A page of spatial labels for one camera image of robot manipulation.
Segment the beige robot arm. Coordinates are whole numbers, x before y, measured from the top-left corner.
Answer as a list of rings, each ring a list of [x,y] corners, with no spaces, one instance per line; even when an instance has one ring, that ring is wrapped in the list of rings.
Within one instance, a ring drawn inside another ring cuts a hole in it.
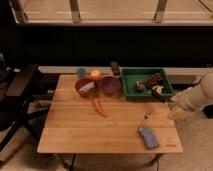
[[[173,104],[167,115],[168,119],[178,120],[187,117],[213,105],[213,73],[204,75],[197,85],[177,92],[172,97],[166,98],[154,89],[151,90],[151,95],[160,102]]]

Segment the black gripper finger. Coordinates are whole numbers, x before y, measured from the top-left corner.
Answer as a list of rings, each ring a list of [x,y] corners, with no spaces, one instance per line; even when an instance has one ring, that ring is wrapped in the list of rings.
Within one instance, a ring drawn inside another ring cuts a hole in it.
[[[159,100],[162,103],[166,103],[166,102],[173,102],[171,99],[163,97],[162,95],[158,94],[156,91],[151,91],[151,95],[156,98],[157,100]]]

